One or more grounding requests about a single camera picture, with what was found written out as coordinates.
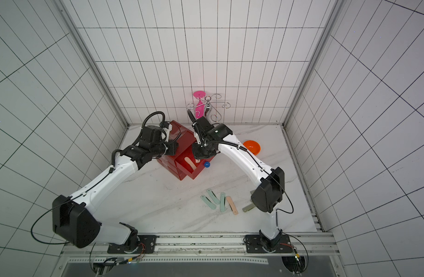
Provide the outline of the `red top drawer blue knob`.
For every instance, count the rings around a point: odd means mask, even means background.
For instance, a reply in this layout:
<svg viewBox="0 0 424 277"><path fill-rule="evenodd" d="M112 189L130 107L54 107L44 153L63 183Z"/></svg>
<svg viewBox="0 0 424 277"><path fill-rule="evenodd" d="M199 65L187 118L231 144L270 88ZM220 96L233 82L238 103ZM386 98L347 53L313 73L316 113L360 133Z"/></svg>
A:
<svg viewBox="0 0 424 277"><path fill-rule="evenodd" d="M192 161L196 163L197 169L195 171L193 171L190 165L186 163L184 160L185 157L190 157ZM189 145L175 158L175 164L178 169L194 180L205 168L210 166L212 159L213 158L201 159L199 162L197 162L192 152L192 146Z"/></svg>

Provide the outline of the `red plastic drawer cabinet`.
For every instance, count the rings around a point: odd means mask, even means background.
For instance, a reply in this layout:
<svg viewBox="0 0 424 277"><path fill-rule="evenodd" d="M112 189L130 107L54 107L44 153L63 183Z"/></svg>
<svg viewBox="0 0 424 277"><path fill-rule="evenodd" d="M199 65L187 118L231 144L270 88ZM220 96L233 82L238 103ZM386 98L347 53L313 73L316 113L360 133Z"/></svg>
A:
<svg viewBox="0 0 424 277"><path fill-rule="evenodd" d="M172 130L170 131L169 140L175 140L171 146L176 146L176 150L170 155L165 155L158 159L158 163L167 169L177 179L183 180L185 177L195 178L196 167L192 167L185 158L189 158L196 166L194 156L192 154L192 144L196 142L194 133L182 126L176 121L170 122Z"/></svg>

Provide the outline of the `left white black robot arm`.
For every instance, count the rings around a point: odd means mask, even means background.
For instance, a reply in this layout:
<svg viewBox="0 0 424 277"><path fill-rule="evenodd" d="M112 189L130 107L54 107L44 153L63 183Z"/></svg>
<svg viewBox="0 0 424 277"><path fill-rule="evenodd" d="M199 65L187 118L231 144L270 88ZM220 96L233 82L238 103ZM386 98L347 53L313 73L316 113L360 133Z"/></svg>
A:
<svg viewBox="0 0 424 277"><path fill-rule="evenodd" d="M52 230L77 248L93 242L125 248L127 253L140 245L136 228L126 223L102 223L94 217L101 203L129 176L155 158L174 156L178 142L169 138L172 124L143 126L137 139L123 150L114 150L110 166L70 196L58 196L52 203Z"/></svg>

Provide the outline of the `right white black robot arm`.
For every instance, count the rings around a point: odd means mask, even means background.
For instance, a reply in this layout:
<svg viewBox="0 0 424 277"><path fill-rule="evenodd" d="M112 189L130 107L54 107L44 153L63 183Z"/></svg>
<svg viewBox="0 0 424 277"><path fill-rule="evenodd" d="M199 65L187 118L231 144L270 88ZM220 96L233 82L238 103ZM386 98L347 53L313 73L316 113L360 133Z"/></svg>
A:
<svg viewBox="0 0 424 277"><path fill-rule="evenodd" d="M282 201L284 194L284 171L265 164L253 155L225 124L213 125L205 117L196 119L191 111L188 111L188 116L197 140L192 145L194 158L209 159L220 153L237 164L255 185L251 200L260 211L261 235L271 244L279 241L281 235L274 208Z"/></svg>

